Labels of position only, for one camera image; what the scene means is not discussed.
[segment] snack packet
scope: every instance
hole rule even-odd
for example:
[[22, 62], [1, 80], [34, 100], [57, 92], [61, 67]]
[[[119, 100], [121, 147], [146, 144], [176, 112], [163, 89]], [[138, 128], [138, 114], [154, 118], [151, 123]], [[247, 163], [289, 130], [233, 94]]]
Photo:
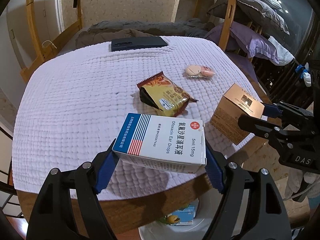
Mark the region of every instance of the snack packet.
[[197, 101], [167, 78], [162, 71], [140, 82], [137, 87], [140, 90], [141, 102], [152, 106], [157, 114], [162, 116], [176, 117], [184, 111], [189, 101]]
[[186, 68], [188, 77], [194, 78], [211, 78], [215, 73], [211, 68], [198, 65], [188, 65]]

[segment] white textured blanket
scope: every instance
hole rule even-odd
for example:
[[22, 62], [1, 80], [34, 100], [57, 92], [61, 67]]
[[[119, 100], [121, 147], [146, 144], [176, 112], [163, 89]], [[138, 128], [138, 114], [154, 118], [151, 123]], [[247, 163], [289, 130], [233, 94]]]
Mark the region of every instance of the white textured blanket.
[[[38, 193], [53, 167], [76, 169], [105, 151], [118, 135], [127, 113], [155, 114], [139, 99], [136, 84], [160, 71], [198, 99], [179, 117], [202, 119], [213, 149], [231, 156], [238, 146], [209, 120], [224, 92], [237, 83], [258, 98], [242, 72], [213, 42], [191, 37], [163, 37], [156, 49], [109, 52], [109, 42], [54, 58], [32, 75], [14, 128], [12, 167], [18, 190]], [[212, 79], [187, 78], [188, 64], [212, 68]], [[128, 199], [175, 187], [196, 177], [151, 170], [119, 161], [99, 200]]]

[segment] red and blue stripes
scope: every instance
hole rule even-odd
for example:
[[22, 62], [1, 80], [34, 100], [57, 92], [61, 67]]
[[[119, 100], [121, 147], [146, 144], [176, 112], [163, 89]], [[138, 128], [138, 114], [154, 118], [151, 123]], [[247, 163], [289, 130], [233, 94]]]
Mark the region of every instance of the red and blue stripes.
[[150, 114], [129, 113], [112, 150], [139, 155], [150, 118]]
[[132, 140], [128, 149], [128, 154], [139, 156], [144, 136], [146, 134], [151, 115], [142, 114], [137, 123], [137, 128], [133, 133]]

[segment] l'oreal box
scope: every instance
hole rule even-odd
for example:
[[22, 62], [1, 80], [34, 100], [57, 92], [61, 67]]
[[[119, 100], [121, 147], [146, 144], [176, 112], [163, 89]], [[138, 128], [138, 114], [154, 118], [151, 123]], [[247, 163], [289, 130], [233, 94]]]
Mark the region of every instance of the l'oreal box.
[[194, 174], [206, 165], [203, 122], [130, 113], [112, 150], [127, 163]]
[[231, 142], [238, 145], [249, 132], [238, 126], [238, 119], [242, 114], [261, 118], [264, 105], [250, 95], [246, 90], [233, 84], [222, 96], [210, 123], [225, 135]]

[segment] white bowl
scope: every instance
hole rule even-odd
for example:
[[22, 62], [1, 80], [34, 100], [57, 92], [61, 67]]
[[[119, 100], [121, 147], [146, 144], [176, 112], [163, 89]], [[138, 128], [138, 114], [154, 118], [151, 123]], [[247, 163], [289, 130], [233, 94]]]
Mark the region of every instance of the white bowl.
[[139, 227], [142, 240], [201, 240], [218, 209], [222, 195], [211, 189], [199, 198], [199, 207], [193, 225], [170, 226], [154, 221]]

